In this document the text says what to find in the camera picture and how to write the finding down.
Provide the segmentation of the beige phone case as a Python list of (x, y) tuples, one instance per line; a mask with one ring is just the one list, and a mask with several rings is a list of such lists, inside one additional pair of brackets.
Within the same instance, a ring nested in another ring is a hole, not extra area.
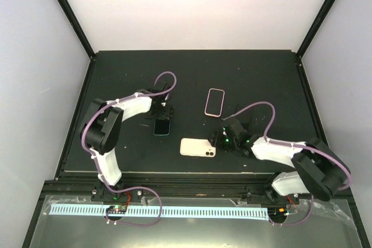
[(183, 138), (180, 143), (180, 154), (191, 157), (215, 157), (216, 148), (207, 139)]

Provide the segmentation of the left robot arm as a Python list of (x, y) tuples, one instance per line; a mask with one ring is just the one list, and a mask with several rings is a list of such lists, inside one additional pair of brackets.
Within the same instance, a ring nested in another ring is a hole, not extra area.
[(148, 119), (170, 119), (173, 108), (167, 101), (174, 87), (158, 81), (150, 90), (141, 89), (116, 100), (95, 99), (88, 107), (80, 128), (81, 145), (90, 153), (110, 200), (118, 201), (130, 191), (120, 183), (122, 171), (116, 158), (122, 122), (138, 114)]

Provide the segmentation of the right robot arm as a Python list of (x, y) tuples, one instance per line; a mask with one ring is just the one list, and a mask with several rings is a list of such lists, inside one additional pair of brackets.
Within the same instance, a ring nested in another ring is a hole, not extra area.
[(222, 122), (208, 139), (212, 147), (242, 157), (273, 161), (293, 168), (278, 174), (264, 189), (270, 203), (287, 195), (310, 194), (329, 201), (349, 182), (350, 170), (321, 140), (287, 142), (251, 134), (248, 124), (235, 117)]

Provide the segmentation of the teal edged smartphone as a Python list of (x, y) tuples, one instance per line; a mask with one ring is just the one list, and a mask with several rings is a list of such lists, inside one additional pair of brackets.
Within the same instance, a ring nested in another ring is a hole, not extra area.
[(168, 136), (170, 133), (170, 120), (156, 119), (153, 134), (155, 136)]

